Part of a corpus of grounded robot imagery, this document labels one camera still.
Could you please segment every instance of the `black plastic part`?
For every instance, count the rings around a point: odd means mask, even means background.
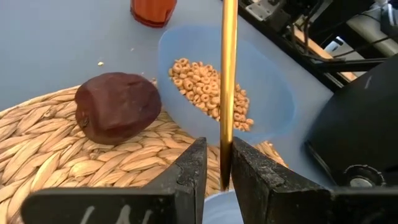
[[[306,148],[340,186],[356,176],[383,185],[380,175],[398,185],[397,64],[395,55],[335,93],[310,128]]]
[[[324,72],[367,72],[386,61],[385,58],[362,60],[339,60],[316,63],[315,65]]]
[[[327,190],[233,140],[232,180],[245,224],[396,224],[398,188]]]
[[[201,224],[207,144],[197,139],[163,173],[141,189],[57,188],[28,196],[25,224]]]

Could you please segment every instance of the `woven placemat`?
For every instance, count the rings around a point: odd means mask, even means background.
[[[162,111],[127,142],[94,143],[75,121],[77,88],[0,112],[0,224],[22,223],[19,207],[39,189],[143,186],[194,142]],[[272,144],[264,142],[256,148],[285,165]],[[208,147],[207,196],[220,188],[219,156],[219,148]]]

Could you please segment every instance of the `cereal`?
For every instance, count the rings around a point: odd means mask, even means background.
[[[190,63],[187,58],[175,60],[168,70],[170,79],[187,100],[199,110],[220,121],[220,73],[212,65],[203,62]],[[240,131],[250,131],[254,125],[253,119],[246,117],[250,100],[246,90],[239,84],[234,93],[234,128]]]

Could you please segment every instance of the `orange container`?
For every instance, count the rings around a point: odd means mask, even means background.
[[[140,23],[162,28],[172,17],[177,0],[130,0],[130,11]]]

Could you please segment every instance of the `light blue table surface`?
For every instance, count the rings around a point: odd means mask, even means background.
[[[157,43],[165,29],[140,25],[129,4],[129,0],[0,1],[0,110],[104,72],[155,77]],[[168,27],[221,24],[221,8],[219,0],[178,0]],[[282,70],[298,102],[293,128],[272,139],[274,146],[291,169],[329,186],[301,145],[332,92],[242,18],[239,38]],[[97,66],[99,61],[104,66]]]

